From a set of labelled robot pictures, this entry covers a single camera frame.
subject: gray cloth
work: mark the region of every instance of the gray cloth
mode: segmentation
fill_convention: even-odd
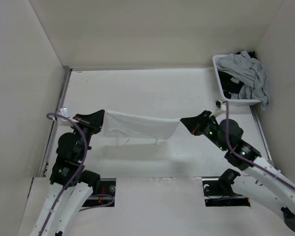
[[[266,69],[262,63],[250,58],[247,51],[239,55],[230,54],[216,63],[218,71],[230,74],[233,78],[242,81],[239,99],[258,99],[265,110],[270,102],[270,88]]]
[[[239,82],[240,82],[238,79],[235,79],[234,77],[231,78],[231,81],[236,83],[236,84],[239,84]]]
[[[238,94],[237,93],[231,93],[231,99],[239,99]]]

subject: white floor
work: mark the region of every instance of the white floor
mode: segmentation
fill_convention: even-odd
[[[72,73],[64,105],[71,115],[106,109],[182,118],[214,111],[218,98],[213,69],[83,71]],[[231,107],[231,118],[244,129],[243,139],[265,155],[249,107]],[[64,132],[71,130],[60,127],[56,140]],[[164,143],[131,139],[124,145],[126,140],[93,136],[86,169],[104,178],[117,177],[116,204],[80,213],[66,236],[295,235],[255,202],[251,207],[205,206],[201,178],[196,176],[219,176],[233,168],[205,137],[191,136],[180,125]],[[48,185],[48,179],[34,180],[19,236],[32,230]]]
[[[159,69],[72,72],[64,106],[71,115],[101,109],[134,115],[183,118],[214,111],[219,98],[213,69]],[[243,139],[265,156],[266,151],[249,107],[232,107],[231,118],[244,129]],[[59,127],[50,159],[56,159],[57,140],[70,128]],[[180,124],[167,141],[104,138],[94,135],[86,168],[110,177],[219,176],[232,166],[206,137],[194,137]]]
[[[35,178],[19,236],[28,236],[48,192]],[[295,236],[263,206],[206,207],[200,178],[118,178],[115,207],[78,214],[65,236]]]

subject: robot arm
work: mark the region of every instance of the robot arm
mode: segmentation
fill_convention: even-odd
[[[91,149],[91,136],[101,131],[104,114],[105,111],[101,110],[91,115],[77,114],[73,119],[65,119],[76,122],[80,131],[74,128],[73,133],[65,133],[59,138],[58,156],[50,177],[50,191],[30,236],[64,236],[84,201],[92,192],[96,192],[100,175],[83,171],[83,159],[86,147]],[[209,111],[204,111],[197,117],[182,118],[180,122],[191,134],[205,135],[222,151],[227,151],[225,158],[229,163],[263,184],[258,186],[252,179],[248,181],[238,172],[228,169],[220,178],[224,187],[270,209],[295,232],[295,185],[241,139],[243,130],[234,120],[229,120],[229,140],[226,140],[226,121],[218,124]],[[234,150],[229,148],[228,141]]]
[[[229,181],[229,184],[233,185],[234,192],[251,197],[272,210],[295,232],[295,185],[261,157],[255,148],[241,139],[243,130],[234,120],[230,119],[229,124],[226,120],[218,124],[211,112],[204,111],[197,117],[182,118],[180,121],[191,134],[205,135],[222,151],[227,151],[225,158],[230,164],[257,179],[266,187],[257,189],[255,184],[247,185],[248,183],[242,181],[242,177],[238,177],[240,174],[234,171]]]

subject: white towel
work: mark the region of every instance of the white towel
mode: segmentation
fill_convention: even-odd
[[[105,110],[102,135],[117,137],[118,132],[128,138],[169,139],[175,132],[180,119],[165,119],[134,116]]]

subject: cable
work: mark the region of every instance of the cable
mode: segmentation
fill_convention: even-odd
[[[226,198],[222,198],[221,200],[231,200],[231,199],[233,199],[235,197],[238,197],[238,196],[239,196],[239,194],[234,194],[232,196],[229,196],[229,197],[226,197]]]
[[[217,122],[215,116],[212,116],[211,119],[213,120],[214,124],[216,125],[216,127],[218,129],[219,125],[218,125],[218,122]]]
[[[223,197],[221,197],[221,198],[210,198],[209,196],[206,196],[206,197],[208,197],[211,200],[221,200],[221,199],[223,199],[225,197],[225,195]]]
[[[118,129],[109,129],[109,131],[115,131],[116,132],[116,135],[117,135],[117,137],[116,137],[116,140],[117,140],[117,145],[119,145],[119,141],[118,141],[118,132],[120,132],[120,133],[124,133],[126,136],[128,136],[128,140],[123,144],[123,145],[126,145],[129,141],[130,141],[130,135],[128,135],[126,132],[123,132],[122,130],[118,130]]]
[[[82,208],[81,210],[79,210],[79,212],[84,211],[84,210],[93,209],[93,208],[108,207],[111,204],[113,204],[114,201],[115,201],[115,198],[113,196],[111,196],[111,195],[108,195],[108,194],[96,194],[96,195],[92,195],[91,197],[110,197],[112,200],[110,202],[106,203],[106,204],[103,204],[103,205],[89,206],[89,207]]]
[[[46,225],[47,225],[47,223],[48,223],[48,221],[49,221],[49,219],[50,219],[50,216],[51,216],[51,214],[52,214],[52,212],[53,212],[53,210],[54,210],[54,208],[55,208],[55,206],[56,206],[56,204],[57,204],[59,198],[61,197],[61,195],[63,194],[63,192],[67,189],[67,187],[70,185],[70,183],[71,183],[71,182],[73,181],[73,179],[78,175],[78,173],[80,172],[81,168],[83,167],[83,163],[84,163],[84,161],[85,161],[85,159],[86,159],[87,151],[88,151],[88,143],[87,143],[87,139],[86,139],[86,137],[85,137],[85,134],[84,134],[84,132],[82,131],[82,129],[81,129],[76,123],[74,123],[73,121],[71,121],[69,118],[64,117],[64,116],[62,116],[62,115],[60,115],[60,114],[57,114],[57,113],[48,113],[48,114],[46,115],[46,117],[47,117],[48,119],[51,119],[51,120],[54,120],[53,118],[62,118],[62,119],[64,119],[64,120],[70,122],[70,124],[72,124],[72,125],[74,126],[74,128],[76,128],[76,129],[78,130],[78,132],[80,133],[80,135],[81,135],[81,137],[82,137],[82,139],[83,139],[83,143],[84,143],[84,155],[83,155],[82,161],[81,161],[81,163],[80,163],[78,169],[77,169],[76,172],[73,174],[73,176],[68,180],[68,182],[65,184],[65,186],[62,188],[62,190],[59,192],[58,196],[56,197],[56,199],[55,199],[55,201],[54,201],[52,207],[50,208],[50,211],[49,211],[49,213],[48,213],[48,215],[47,215],[47,217],[46,217],[46,220],[45,220],[43,226],[41,227],[41,230],[39,231],[38,236],[42,236],[42,234],[43,234],[43,232],[44,232],[44,230],[45,230],[45,228],[46,228]]]
[[[286,185],[287,187],[289,187],[290,189],[295,191],[295,186],[291,185],[290,183],[286,182],[285,180],[283,180],[282,178],[278,177],[276,174],[273,174],[272,172],[268,171],[267,169],[265,169],[264,167],[246,159],[245,157],[243,157],[242,155],[237,154],[234,149],[231,146],[231,142],[230,142],[230,137],[229,137],[229,115],[230,115],[230,109],[229,109],[229,104],[228,101],[224,101],[224,103],[226,104],[226,143],[227,146],[229,148],[229,150],[231,151],[231,153],[237,157],[238,159],[247,162],[248,164],[255,166],[257,168],[259,168],[260,170],[264,171],[265,173],[267,173],[268,175],[274,177],[275,179],[277,179],[279,182],[281,182],[282,184]]]

